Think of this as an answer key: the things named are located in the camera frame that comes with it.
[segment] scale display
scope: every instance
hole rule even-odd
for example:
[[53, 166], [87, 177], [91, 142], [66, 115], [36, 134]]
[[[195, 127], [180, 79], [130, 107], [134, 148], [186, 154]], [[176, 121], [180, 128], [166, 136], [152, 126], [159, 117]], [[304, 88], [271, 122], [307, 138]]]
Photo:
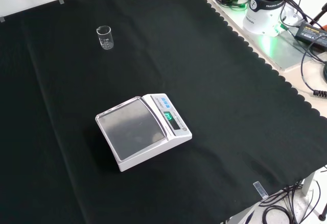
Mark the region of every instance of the scale display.
[[173, 115], [169, 111], [164, 111], [163, 114], [167, 118], [170, 125], [173, 127], [174, 130], [179, 130], [180, 127], [178, 126], [176, 120], [173, 118]]

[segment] black tablecloth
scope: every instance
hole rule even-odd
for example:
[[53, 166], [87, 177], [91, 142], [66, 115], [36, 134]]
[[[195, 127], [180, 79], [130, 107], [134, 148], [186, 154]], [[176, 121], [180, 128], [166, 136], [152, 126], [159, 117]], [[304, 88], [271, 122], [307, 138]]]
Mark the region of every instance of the black tablecloth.
[[[0, 24], [1, 223], [218, 223], [327, 164], [326, 119], [205, 0], [64, 1]], [[95, 116], [152, 93], [193, 139], [120, 173]]]

